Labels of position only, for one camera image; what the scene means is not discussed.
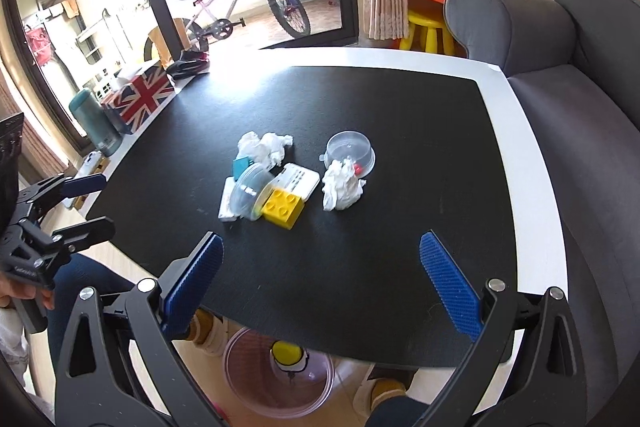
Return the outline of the person left hand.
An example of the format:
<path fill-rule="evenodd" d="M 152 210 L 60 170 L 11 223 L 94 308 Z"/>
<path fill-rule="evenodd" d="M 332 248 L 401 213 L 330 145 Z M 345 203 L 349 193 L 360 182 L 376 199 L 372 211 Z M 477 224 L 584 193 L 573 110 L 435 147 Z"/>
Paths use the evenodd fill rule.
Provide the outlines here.
<path fill-rule="evenodd" d="M 0 307 L 9 308 L 13 299 L 39 299 L 47 310 L 54 309 L 54 294 L 49 289 L 37 288 L 0 274 Z"/>

